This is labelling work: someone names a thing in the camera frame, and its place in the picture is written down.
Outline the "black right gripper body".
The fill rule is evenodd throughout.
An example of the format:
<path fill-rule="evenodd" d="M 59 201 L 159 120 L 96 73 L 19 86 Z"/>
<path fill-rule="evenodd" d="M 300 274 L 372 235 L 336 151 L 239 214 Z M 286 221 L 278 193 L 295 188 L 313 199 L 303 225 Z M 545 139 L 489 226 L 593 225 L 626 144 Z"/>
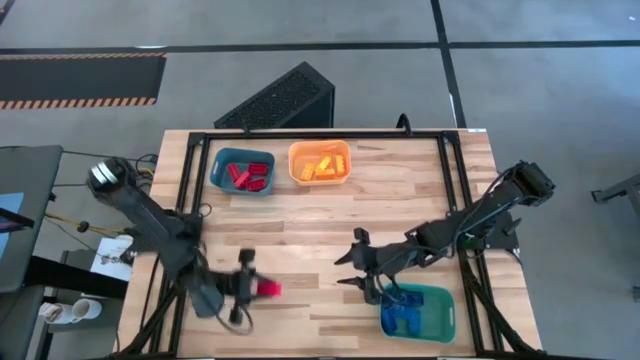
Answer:
<path fill-rule="evenodd" d="M 363 250 L 363 260 L 366 278 L 374 278 L 379 274 L 394 277 L 415 265 L 415 248 L 407 244 L 366 246 Z"/>

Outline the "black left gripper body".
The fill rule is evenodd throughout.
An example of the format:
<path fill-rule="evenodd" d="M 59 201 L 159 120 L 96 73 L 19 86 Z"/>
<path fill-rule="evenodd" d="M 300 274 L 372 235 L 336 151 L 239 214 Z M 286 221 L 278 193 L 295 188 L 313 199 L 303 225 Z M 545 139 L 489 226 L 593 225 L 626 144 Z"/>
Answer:
<path fill-rule="evenodd" d="M 236 303 L 247 306 L 250 303 L 250 276 L 247 274 L 215 274 L 216 288 L 224 295 L 234 298 Z"/>

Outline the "green plastic bin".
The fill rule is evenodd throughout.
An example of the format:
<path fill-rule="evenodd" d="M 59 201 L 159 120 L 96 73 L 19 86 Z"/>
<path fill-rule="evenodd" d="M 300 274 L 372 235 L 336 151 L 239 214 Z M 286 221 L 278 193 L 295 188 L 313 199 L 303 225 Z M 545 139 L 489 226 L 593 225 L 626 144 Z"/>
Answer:
<path fill-rule="evenodd" d="M 392 284 L 388 284 L 385 286 L 385 292 L 394 297 L 396 302 L 384 296 L 380 305 L 380 317 L 382 307 L 391 305 L 402 306 L 400 304 L 400 294 L 402 291 L 414 291 L 423 294 L 424 305 L 421 307 L 410 307 L 419 309 L 422 320 L 422 331 L 417 337 L 411 336 L 408 332 L 408 327 L 405 327 L 405 323 L 400 321 L 397 322 L 397 332 L 392 335 L 387 335 L 382 329 L 380 319 L 380 327 L 383 333 L 388 337 L 441 344 L 451 343 L 456 335 L 455 301 L 451 293 L 446 288 L 436 286 L 400 283 L 399 288 L 396 289 Z"/>

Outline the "dark teal plastic bin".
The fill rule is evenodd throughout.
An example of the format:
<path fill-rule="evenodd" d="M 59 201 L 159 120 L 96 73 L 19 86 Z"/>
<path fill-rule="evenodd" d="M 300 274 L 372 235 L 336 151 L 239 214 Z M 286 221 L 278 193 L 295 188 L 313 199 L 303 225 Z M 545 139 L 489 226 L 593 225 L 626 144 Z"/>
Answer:
<path fill-rule="evenodd" d="M 267 164 L 269 166 L 267 176 L 251 175 L 251 180 L 265 178 L 268 182 L 267 187 L 261 192 L 249 192 L 245 189 L 236 189 L 234 187 L 234 182 L 231 180 L 227 171 L 227 166 L 230 163 L 235 163 L 241 174 L 244 171 L 247 171 L 250 163 Z M 210 180 L 213 185 L 221 189 L 226 194 L 267 196 L 272 192 L 274 173 L 275 158 L 271 153 L 240 148 L 223 148 L 216 154 Z"/>

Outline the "orange plastic bin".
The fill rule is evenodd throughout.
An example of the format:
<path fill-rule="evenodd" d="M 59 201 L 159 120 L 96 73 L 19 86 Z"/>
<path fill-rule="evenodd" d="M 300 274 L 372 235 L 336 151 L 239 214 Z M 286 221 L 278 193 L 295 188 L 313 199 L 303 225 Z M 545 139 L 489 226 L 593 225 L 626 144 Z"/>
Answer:
<path fill-rule="evenodd" d="M 335 170 L 335 156 L 343 155 L 346 163 L 346 173 L 331 180 L 317 180 L 315 173 L 311 181 L 301 181 L 300 175 L 306 163 L 314 163 L 316 166 L 324 154 L 331 155 L 331 164 L 328 168 Z M 299 141 L 289 147 L 289 175 L 301 186 L 339 185 L 350 176 L 351 151 L 349 145 L 342 140 L 323 141 Z"/>

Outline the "white printed paper sheet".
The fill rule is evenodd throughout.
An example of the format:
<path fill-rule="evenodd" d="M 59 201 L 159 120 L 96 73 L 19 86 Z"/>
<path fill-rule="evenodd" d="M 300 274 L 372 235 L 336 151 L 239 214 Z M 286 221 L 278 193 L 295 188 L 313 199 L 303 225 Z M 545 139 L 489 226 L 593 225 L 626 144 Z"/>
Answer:
<path fill-rule="evenodd" d="M 116 238 L 103 237 L 99 243 L 97 254 L 94 256 L 90 271 L 115 279 L 128 282 L 131 278 L 132 267 L 120 259 L 120 256 L 132 244 L 128 235 Z"/>

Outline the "white paper cup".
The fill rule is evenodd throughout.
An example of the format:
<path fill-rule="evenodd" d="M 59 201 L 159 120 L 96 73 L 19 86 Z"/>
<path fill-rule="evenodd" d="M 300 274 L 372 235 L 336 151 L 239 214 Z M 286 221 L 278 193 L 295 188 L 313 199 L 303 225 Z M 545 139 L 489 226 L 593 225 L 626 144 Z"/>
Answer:
<path fill-rule="evenodd" d="M 102 312 L 102 304 L 97 300 L 82 298 L 74 303 L 71 309 L 72 323 L 96 319 Z"/>
<path fill-rule="evenodd" d="M 63 303 L 43 303 L 38 315 L 48 324 L 69 324 L 73 321 L 72 306 Z"/>

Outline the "black mesh computer case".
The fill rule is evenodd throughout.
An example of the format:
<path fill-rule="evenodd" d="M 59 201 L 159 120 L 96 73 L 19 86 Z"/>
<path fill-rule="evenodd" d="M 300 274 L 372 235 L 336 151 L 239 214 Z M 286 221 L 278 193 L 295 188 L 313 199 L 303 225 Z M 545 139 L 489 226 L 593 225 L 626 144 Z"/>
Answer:
<path fill-rule="evenodd" d="M 302 62 L 216 120 L 214 128 L 333 128 L 334 114 L 334 84 Z"/>

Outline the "black side table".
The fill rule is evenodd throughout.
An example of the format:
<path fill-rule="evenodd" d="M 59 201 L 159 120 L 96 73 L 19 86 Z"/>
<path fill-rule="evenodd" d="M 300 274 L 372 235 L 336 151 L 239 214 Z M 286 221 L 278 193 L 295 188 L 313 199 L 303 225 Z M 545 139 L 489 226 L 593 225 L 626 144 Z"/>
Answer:
<path fill-rule="evenodd" d="M 119 324 L 127 282 L 100 273 L 91 272 L 96 255 L 90 250 L 64 251 L 60 260 L 32 256 L 24 283 L 53 289 L 49 296 L 37 295 L 35 303 L 44 302 L 73 305 L 82 298 L 98 300 L 101 313 L 95 319 L 78 320 L 75 323 L 45 324 L 38 342 L 35 359 L 47 360 L 54 336 L 57 333 L 115 330 Z"/>

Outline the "black tablet device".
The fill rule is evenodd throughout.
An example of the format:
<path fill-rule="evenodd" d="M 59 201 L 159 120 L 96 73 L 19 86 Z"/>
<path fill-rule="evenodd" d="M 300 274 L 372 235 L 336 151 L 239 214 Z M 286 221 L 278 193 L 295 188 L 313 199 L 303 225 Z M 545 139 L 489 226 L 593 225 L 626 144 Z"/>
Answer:
<path fill-rule="evenodd" d="M 0 207 L 0 234 L 33 228 L 34 221 Z"/>

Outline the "dark grey desk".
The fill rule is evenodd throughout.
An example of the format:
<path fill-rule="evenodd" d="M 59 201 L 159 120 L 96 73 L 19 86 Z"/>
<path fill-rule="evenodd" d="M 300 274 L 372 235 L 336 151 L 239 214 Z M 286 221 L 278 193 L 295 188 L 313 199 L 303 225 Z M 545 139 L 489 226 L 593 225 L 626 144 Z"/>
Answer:
<path fill-rule="evenodd" d="M 34 221 L 33 228 L 9 236 L 0 259 L 0 293 L 14 292 L 23 285 L 61 155 L 59 145 L 0 149 L 0 194 L 23 193 L 18 214 Z"/>

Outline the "blue lit screen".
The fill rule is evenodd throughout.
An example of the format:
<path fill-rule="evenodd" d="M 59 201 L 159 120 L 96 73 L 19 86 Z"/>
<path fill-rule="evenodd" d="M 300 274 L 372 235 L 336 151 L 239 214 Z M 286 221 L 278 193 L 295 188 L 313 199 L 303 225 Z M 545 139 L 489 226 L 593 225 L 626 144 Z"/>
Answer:
<path fill-rule="evenodd" d="M 0 194 L 0 259 L 4 255 L 9 236 L 16 231 L 24 229 L 20 223 L 16 223 L 3 215 L 2 211 L 6 210 L 18 214 L 24 199 L 23 193 L 6 193 Z"/>

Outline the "black hazard-striped floor mat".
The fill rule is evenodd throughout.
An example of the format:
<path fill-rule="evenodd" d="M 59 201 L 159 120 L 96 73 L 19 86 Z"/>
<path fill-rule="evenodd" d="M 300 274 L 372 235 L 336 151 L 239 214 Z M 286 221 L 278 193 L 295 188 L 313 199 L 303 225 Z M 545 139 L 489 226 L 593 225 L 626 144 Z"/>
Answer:
<path fill-rule="evenodd" d="M 0 56 L 0 110 L 150 106 L 164 53 Z"/>

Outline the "black aluminium rig frame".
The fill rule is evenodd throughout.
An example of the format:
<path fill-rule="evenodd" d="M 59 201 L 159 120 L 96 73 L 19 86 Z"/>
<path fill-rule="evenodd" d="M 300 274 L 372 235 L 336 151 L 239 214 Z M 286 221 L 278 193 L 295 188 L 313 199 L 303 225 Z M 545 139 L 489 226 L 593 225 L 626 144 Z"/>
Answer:
<path fill-rule="evenodd" d="M 299 141 L 345 141 L 351 174 L 339 185 L 301 186 L 289 175 L 289 147 Z M 226 194 L 211 183 L 223 148 L 271 153 L 272 192 Z M 281 295 L 253 301 L 239 329 L 196 315 L 190 297 L 151 255 L 134 262 L 119 322 L 119 360 L 177 358 L 447 358 L 542 356 L 521 269 L 495 249 L 457 248 L 426 268 L 408 268 L 380 288 L 400 283 L 446 288 L 455 301 L 456 335 L 449 344 L 386 336 L 380 305 L 338 284 L 364 273 L 334 262 L 370 234 L 373 246 L 403 242 L 405 233 L 472 205 L 498 171 L 484 133 L 463 130 L 306 129 L 165 133 L 151 198 L 165 209 L 203 217 L 201 251 L 209 267 L 239 267 L 243 248 L 255 268 L 282 286 Z"/>

